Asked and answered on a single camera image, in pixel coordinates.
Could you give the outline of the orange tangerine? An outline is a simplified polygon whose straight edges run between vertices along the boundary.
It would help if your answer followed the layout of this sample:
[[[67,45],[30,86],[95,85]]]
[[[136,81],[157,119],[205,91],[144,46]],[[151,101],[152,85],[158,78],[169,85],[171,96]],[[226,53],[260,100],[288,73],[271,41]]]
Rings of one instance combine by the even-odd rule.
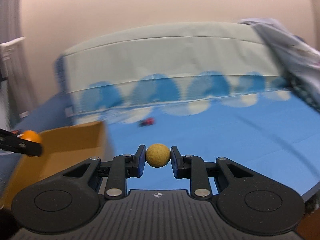
[[[27,130],[22,132],[19,136],[19,138],[27,141],[32,141],[41,144],[42,138],[39,135],[39,133],[36,133],[35,131]]]

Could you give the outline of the tan round fruit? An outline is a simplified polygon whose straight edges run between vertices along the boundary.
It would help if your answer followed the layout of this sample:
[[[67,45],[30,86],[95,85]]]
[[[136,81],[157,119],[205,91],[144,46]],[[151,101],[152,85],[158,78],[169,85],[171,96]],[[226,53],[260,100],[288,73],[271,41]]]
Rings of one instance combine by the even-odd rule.
[[[163,144],[153,144],[146,151],[146,161],[151,167],[164,167],[170,160],[170,150]]]

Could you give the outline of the red cherry tomato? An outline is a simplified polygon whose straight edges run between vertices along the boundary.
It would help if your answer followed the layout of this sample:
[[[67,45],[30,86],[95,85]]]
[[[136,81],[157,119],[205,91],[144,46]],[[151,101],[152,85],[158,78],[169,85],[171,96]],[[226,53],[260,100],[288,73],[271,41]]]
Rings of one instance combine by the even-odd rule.
[[[153,125],[154,123],[155,123],[154,118],[147,118],[147,119],[144,120],[144,124],[145,124],[146,126]]]

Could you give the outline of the dark plum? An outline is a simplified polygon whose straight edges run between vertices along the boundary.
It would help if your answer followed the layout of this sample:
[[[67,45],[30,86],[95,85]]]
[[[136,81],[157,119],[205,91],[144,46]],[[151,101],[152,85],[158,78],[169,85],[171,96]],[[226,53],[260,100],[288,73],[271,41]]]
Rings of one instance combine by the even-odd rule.
[[[147,120],[141,120],[139,122],[139,127],[143,127],[143,126],[147,126],[148,125],[148,121]]]

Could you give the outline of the grey curtain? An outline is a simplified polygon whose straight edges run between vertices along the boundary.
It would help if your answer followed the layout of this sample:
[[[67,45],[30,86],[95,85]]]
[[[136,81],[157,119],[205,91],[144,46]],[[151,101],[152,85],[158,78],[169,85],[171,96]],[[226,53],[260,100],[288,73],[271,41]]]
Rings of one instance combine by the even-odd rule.
[[[10,128],[37,106],[25,57],[20,12],[21,0],[1,0],[1,77],[4,79],[1,100]]]

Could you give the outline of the cardboard box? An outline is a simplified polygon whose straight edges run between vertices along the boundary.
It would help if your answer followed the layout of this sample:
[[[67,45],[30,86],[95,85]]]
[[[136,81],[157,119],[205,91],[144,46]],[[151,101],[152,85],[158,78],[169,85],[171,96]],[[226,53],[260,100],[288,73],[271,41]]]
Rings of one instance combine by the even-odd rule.
[[[62,127],[40,133],[43,154],[23,155],[13,166],[1,195],[1,207],[9,210],[14,196],[25,187],[61,172],[90,157],[107,160],[113,152],[101,121]]]

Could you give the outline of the blue sofa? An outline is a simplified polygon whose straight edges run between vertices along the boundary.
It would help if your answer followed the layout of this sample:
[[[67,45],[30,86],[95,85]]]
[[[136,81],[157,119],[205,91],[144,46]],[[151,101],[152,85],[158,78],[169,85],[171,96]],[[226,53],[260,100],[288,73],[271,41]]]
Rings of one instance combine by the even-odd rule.
[[[55,72],[58,84],[60,85],[60,92],[22,119],[15,126],[15,129],[19,131],[32,130],[42,132],[73,125],[71,117],[73,107],[70,95],[66,94],[62,57],[56,60]],[[21,155],[17,153],[1,152],[1,183],[9,180],[20,158]]]

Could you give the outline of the blue patterned cloth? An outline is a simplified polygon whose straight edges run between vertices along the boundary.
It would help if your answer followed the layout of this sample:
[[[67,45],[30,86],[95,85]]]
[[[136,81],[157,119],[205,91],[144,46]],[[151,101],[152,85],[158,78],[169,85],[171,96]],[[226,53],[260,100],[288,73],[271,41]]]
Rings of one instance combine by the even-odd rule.
[[[319,112],[247,24],[154,25],[67,49],[74,124],[105,123],[114,155],[140,144],[224,156],[295,189],[319,190]],[[150,126],[139,122],[154,118]]]

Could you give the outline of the grey clothing on sofa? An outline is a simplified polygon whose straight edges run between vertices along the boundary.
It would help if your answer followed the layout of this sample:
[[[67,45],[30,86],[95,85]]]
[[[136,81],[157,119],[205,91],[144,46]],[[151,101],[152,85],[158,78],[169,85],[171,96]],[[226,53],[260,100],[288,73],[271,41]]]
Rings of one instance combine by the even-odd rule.
[[[284,76],[295,93],[319,111],[319,51],[276,19],[247,18],[239,23],[255,30],[283,65]]]

